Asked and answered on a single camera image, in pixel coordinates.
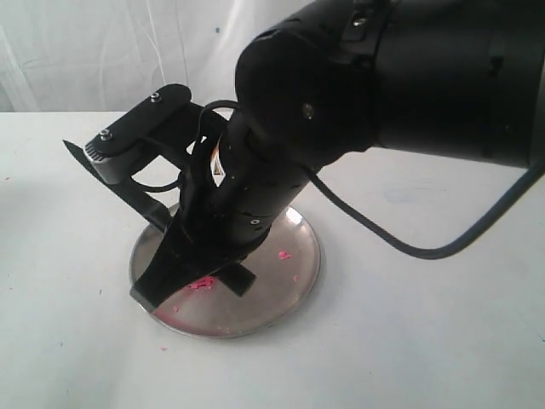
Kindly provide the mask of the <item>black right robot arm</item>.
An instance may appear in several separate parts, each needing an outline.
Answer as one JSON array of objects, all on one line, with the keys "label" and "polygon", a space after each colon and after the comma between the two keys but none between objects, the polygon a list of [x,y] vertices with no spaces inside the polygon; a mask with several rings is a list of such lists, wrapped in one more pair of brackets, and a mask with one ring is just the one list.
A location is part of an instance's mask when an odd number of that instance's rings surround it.
[{"label": "black right robot arm", "polygon": [[[213,274],[243,293],[240,263],[313,184],[398,251],[438,260],[488,230],[544,172],[541,1],[316,1],[238,58],[235,101],[184,114],[180,204],[131,296],[156,310]],[[522,167],[459,238],[406,244],[336,196],[319,171],[372,147]]]}]

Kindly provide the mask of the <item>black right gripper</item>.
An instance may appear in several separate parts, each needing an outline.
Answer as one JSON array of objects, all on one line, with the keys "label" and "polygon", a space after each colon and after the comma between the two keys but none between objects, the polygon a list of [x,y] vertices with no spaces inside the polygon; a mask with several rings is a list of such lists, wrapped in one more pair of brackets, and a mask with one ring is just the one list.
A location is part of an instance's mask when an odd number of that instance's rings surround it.
[{"label": "black right gripper", "polygon": [[148,312],[183,287],[212,276],[234,294],[247,292],[240,260],[307,185],[301,166],[248,127],[181,134],[186,155],[180,209],[129,294]]}]

